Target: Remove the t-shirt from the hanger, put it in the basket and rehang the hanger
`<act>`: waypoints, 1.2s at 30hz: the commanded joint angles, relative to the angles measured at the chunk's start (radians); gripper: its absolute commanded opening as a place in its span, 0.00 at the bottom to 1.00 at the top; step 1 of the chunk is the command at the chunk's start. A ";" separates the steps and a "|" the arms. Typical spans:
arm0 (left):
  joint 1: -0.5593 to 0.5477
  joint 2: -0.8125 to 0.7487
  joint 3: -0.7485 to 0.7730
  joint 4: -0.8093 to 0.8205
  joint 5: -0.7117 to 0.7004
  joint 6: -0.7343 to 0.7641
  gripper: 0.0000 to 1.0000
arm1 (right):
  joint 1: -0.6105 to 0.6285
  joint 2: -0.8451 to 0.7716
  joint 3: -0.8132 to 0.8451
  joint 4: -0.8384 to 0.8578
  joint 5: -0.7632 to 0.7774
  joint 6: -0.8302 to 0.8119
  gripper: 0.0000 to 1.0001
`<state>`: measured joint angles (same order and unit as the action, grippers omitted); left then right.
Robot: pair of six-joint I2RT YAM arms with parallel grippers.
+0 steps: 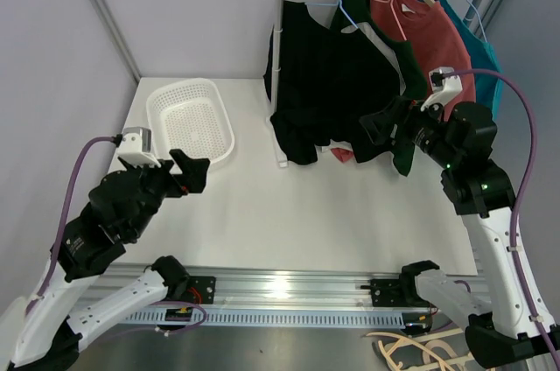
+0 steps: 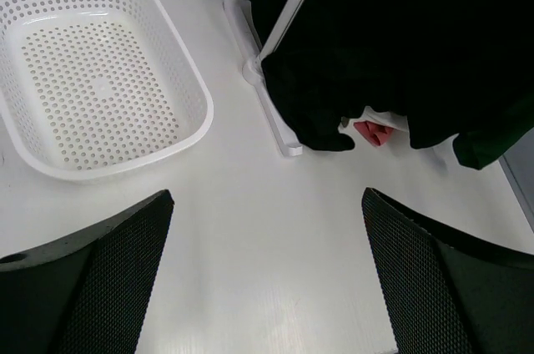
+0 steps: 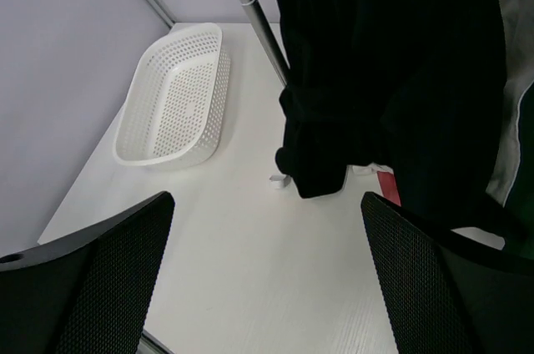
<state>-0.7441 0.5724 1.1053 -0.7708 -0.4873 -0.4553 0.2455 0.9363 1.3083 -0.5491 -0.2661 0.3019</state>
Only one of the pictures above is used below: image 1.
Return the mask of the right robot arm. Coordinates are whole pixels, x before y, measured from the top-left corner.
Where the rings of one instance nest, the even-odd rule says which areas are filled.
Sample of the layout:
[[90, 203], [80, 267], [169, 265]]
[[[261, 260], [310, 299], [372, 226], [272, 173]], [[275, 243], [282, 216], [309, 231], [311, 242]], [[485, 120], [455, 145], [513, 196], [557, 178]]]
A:
[[559, 325], [540, 299], [514, 217], [521, 195], [491, 158], [497, 126], [491, 111], [467, 101], [449, 119], [440, 104], [396, 98], [383, 111], [364, 115], [361, 126], [375, 145], [400, 137], [442, 169], [441, 185], [462, 220], [483, 267], [490, 300], [484, 302], [454, 282], [432, 261], [402, 267], [398, 294], [408, 305], [437, 307], [465, 335], [483, 368], [527, 360], [559, 350]]

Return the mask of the red t shirt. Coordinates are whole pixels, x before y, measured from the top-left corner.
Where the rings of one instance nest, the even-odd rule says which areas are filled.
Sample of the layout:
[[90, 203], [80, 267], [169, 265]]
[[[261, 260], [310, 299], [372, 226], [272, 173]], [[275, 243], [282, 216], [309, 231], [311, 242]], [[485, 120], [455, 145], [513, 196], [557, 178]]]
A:
[[471, 58], [459, 32], [440, 3], [430, 7], [418, 0], [398, 0], [403, 28], [425, 77], [439, 67], [466, 70]]

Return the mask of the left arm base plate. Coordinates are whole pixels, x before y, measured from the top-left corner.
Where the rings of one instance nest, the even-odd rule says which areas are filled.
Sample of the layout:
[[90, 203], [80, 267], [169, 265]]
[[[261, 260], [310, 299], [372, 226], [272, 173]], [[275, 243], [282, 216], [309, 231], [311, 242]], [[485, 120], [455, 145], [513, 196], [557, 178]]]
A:
[[174, 284], [162, 301], [182, 301], [197, 305], [214, 303], [215, 276], [190, 276], [184, 283]]

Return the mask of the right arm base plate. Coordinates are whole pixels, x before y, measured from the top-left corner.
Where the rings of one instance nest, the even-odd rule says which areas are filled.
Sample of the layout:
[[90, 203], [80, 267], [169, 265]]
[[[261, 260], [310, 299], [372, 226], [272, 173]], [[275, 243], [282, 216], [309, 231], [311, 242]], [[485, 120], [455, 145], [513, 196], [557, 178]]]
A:
[[373, 278], [360, 286], [369, 292], [374, 307], [428, 308], [432, 304], [421, 298], [412, 278]]

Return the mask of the green and white t shirt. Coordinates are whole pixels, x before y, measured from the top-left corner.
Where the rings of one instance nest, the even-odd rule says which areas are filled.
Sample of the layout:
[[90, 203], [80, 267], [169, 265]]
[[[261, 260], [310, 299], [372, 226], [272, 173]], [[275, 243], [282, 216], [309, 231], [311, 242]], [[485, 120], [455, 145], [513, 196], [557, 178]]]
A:
[[[428, 84], [413, 54], [409, 41], [394, 41], [378, 27], [370, 13], [368, 0], [342, 0], [343, 8], [337, 9], [330, 29], [335, 32], [353, 33], [357, 30], [381, 51], [395, 69], [399, 80], [400, 96], [423, 100], [428, 95]], [[393, 165], [399, 174], [408, 176], [411, 170], [415, 145], [403, 146], [401, 155], [393, 154]]]

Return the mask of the black t shirt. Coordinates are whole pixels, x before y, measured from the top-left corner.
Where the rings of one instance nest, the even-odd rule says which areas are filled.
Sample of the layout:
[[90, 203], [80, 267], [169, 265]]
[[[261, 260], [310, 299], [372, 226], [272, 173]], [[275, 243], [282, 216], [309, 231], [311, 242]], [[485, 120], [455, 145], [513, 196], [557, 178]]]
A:
[[359, 163], [390, 151], [372, 143], [360, 119], [399, 95], [399, 75], [362, 31], [330, 31], [304, 3], [286, 1], [280, 67], [271, 123], [291, 162], [317, 162], [317, 148], [332, 141], [349, 143]]

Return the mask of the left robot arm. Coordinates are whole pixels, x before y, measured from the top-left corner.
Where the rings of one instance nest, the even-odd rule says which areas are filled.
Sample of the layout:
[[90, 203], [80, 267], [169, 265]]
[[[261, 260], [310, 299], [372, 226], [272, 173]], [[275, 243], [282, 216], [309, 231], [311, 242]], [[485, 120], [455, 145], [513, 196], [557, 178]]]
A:
[[202, 193], [210, 162], [171, 150], [168, 159], [132, 164], [105, 176], [52, 246], [37, 291], [1, 320], [5, 370], [66, 370], [88, 345], [134, 312], [184, 302], [191, 277], [172, 255], [159, 257], [132, 283], [82, 311], [81, 295], [135, 243], [166, 199]]

